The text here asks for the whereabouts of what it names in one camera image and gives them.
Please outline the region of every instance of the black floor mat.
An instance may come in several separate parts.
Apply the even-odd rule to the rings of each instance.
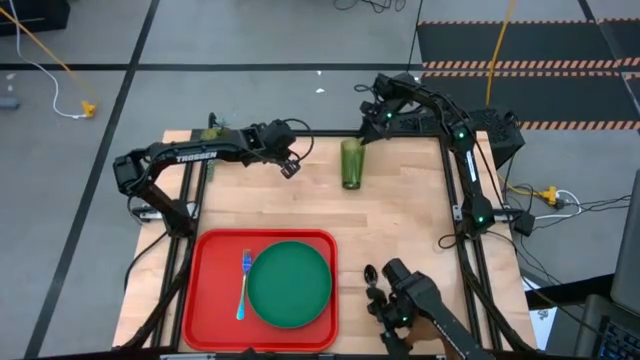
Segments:
[[[426,72],[422,83],[468,110],[485,107],[487,72]],[[632,129],[640,119],[617,72],[496,72],[491,106],[524,129]]]
[[[486,69],[502,22],[422,22],[418,41],[429,69]],[[593,21],[512,22],[496,69],[608,69],[615,59]]]

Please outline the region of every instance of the wooden tabletop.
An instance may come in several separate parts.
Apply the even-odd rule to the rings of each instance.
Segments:
[[[163,141],[186,141],[190,135],[191,131],[167,131]],[[386,353],[379,339],[382,326],[367,313],[362,271],[366,264],[380,270],[394,257],[402,259],[410,271],[420,270],[431,277],[444,303],[468,325],[456,250],[442,250],[437,246],[442,235],[453,233],[438,140],[394,138],[367,145],[362,188],[358,191],[341,187],[342,140],[316,138],[314,150],[303,161],[302,170],[290,180],[282,177],[274,165],[254,164],[244,168],[240,164],[216,163],[214,179],[205,190],[200,233],[213,228],[319,228],[331,233],[338,244],[340,320],[338,337],[327,352]],[[494,172],[486,135],[478,134],[478,141]],[[292,149],[302,154],[308,145],[309,138],[299,137]],[[476,155],[481,159],[477,149]],[[484,163],[478,161],[478,167],[485,196],[499,207]],[[194,198],[198,168],[196,164],[190,199]],[[156,184],[170,197],[177,198],[183,172],[184,166],[171,166],[164,170]],[[504,224],[494,225],[491,230],[511,237]],[[163,231],[160,221],[144,225],[136,253]],[[494,301],[511,326],[535,347],[513,246],[491,234],[482,236],[482,240]],[[472,254],[473,249],[467,245]],[[157,303],[168,248],[169,241],[163,241],[131,272],[114,345],[127,341]],[[380,283],[382,289],[389,290],[386,281]],[[480,302],[476,302],[483,345],[490,348],[486,313]],[[174,307],[175,301],[166,317],[163,344],[169,342]],[[184,342],[180,350],[193,351]],[[412,353],[442,351],[440,342],[431,341],[418,344]]]

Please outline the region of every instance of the fork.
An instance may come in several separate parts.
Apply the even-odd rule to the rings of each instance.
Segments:
[[[238,311],[236,312],[236,319],[244,319],[244,292],[247,288],[247,275],[251,268],[251,252],[249,249],[242,250],[242,292],[240,293],[240,304],[238,304]]]

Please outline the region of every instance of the white cable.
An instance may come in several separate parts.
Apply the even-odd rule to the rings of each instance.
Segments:
[[[560,197],[559,194],[567,194],[567,195],[571,196],[573,198],[573,200],[576,202],[575,204],[578,207],[578,212],[576,212],[575,214],[566,214],[566,215],[553,214],[553,215],[536,216],[536,220],[540,220],[540,219],[562,219],[562,218],[574,217],[574,216],[580,215],[582,213],[582,206],[580,206],[580,200],[578,200],[578,198],[575,195],[573,195],[570,191],[567,191],[567,190],[558,190],[558,191],[556,191],[556,198]]]
[[[11,6],[11,12],[13,12],[13,17],[14,19],[16,19],[16,22],[19,23],[20,19],[18,18],[18,13],[16,12],[16,7],[13,5],[13,0],[9,0],[9,6]],[[38,69],[42,70],[43,73],[47,74],[47,76],[49,76],[51,78],[51,80],[53,80],[53,84],[56,87],[56,93],[53,96],[53,111],[55,111],[58,115],[60,116],[64,116],[67,118],[71,118],[71,119],[81,119],[81,118],[86,118],[87,116],[85,114],[81,114],[81,115],[71,115],[71,114],[65,114],[63,112],[61,112],[60,110],[58,110],[58,95],[60,94],[60,90],[59,90],[59,85],[58,85],[58,80],[51,75],[50,72],[48,72],[45,68],[43,68],[42,66],[40,66],[40,64],[35,63],[33,61],[27,60],[24,56],[22,56],[22,51],[20,50],[20,26],[18,26],[18,24],[16,25],[16,52],[18,53],[18,56],[20,57],[20,59],[22,59],[24,62],[29,63],[35,67],[37,67]]]

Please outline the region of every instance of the green plate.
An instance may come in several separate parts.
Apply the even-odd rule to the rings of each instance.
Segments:
[[[251,307],[279,328],[304,326],[322,313],[331,296],[331,272],[322,255],[298,241],[283,241],[255,259],[247,284]]]

